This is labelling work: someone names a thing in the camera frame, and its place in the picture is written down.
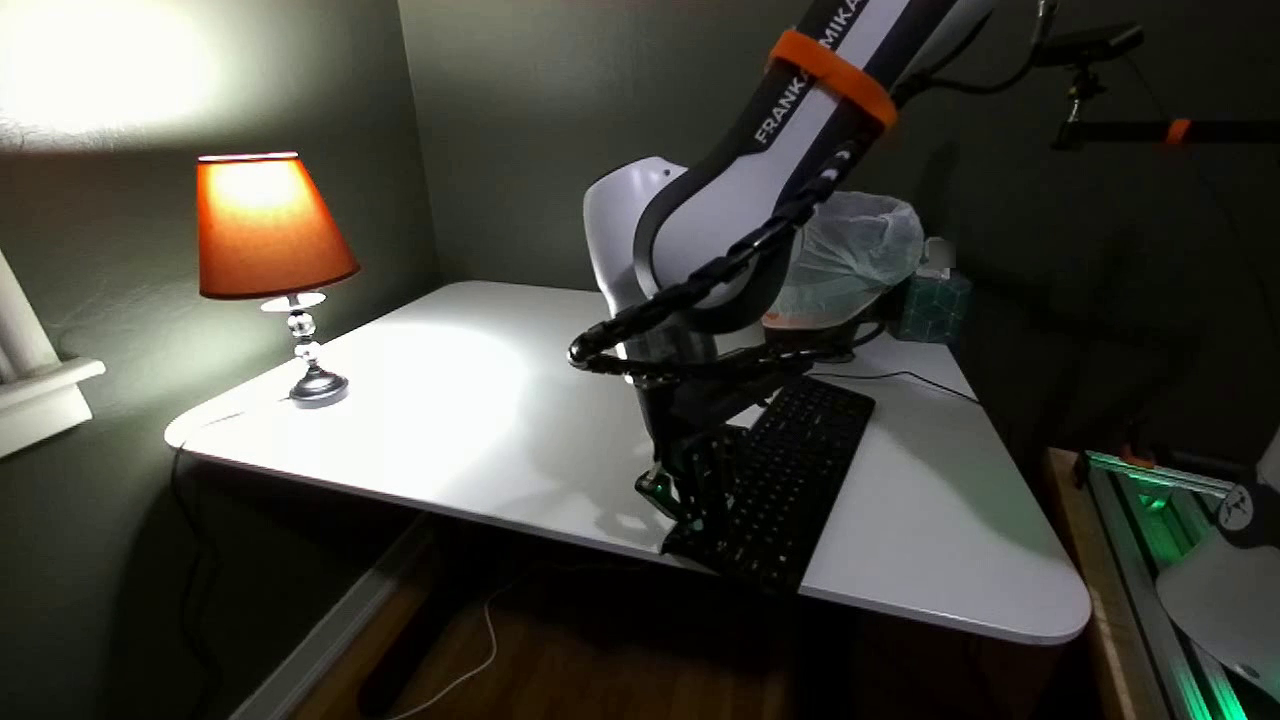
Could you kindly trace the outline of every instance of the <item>white table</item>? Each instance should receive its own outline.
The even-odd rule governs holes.
[[[648,433],[624,381],[566,370],[566,340],[602,318],[597,292],[448,284],[325,348],[353,381],[326,408],[286,398],[278,363],[168,425],[193,455],[663,562],[667,521],[636,496]],[[941,344],[873,340],[812,378],[874,398],[856,465],[818,538],[805,595],[1064,646],[1089,593]]]

